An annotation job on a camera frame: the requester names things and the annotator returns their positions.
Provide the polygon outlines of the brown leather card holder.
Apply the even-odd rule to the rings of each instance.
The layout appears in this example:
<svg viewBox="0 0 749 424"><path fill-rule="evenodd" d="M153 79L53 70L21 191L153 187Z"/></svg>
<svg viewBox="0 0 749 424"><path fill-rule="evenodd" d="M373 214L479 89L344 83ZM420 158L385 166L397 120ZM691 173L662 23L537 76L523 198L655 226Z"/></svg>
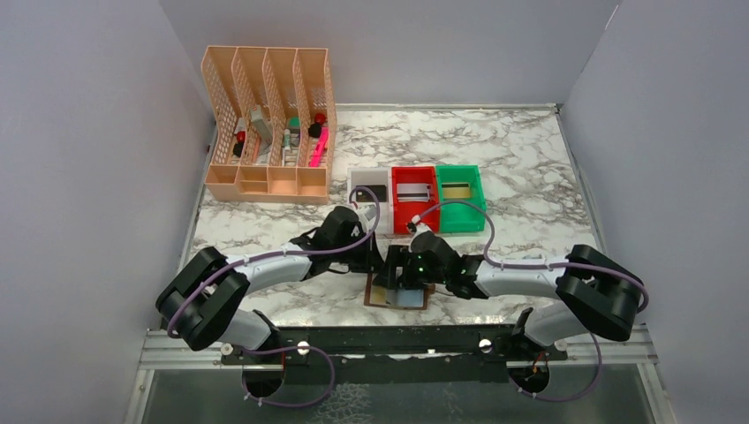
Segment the brown leather card holder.
<svg viewBox="0 0 749 424"><path fill-rule="evenodd" d="M363 305L394 310L426 310L434 291L434 284L417 290L386 289L374 285L374 275L368 274Z"/></svg>

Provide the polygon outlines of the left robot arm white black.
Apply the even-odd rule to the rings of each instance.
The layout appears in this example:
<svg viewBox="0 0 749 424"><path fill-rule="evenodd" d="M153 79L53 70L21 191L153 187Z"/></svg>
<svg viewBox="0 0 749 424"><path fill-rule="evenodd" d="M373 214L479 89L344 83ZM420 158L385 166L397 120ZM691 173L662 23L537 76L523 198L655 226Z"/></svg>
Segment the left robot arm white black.
<svg viewBox="0 0 749 424"><path fill-rule="evenodd" d="M212 246L203 248L160 293L155 308L168 335L193 351L215 342L257 350L276 330L264 314L240 310L243 298L276 284L304 282L334 264L365 268L380 217L373 204L337 206L322 224L276 251L231 259Z"/></svg>

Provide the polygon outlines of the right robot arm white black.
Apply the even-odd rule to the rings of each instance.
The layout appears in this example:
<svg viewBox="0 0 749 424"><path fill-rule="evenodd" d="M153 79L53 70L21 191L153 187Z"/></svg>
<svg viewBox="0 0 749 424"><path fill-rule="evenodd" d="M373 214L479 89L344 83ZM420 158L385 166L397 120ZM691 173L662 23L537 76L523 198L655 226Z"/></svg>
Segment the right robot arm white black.
<svg viewBox="0 0 749 424"><path fill-rule="evenodd" d="M499 261L459 254L432 231L417 234L407 246L391 246L372 283L388 290L441 284L460 299L553 299L549 306L524 310L511 333L514 345L533 352L584 333L626 341L649 302L638 277L588 245L575 245L554 261Z"/></svg>

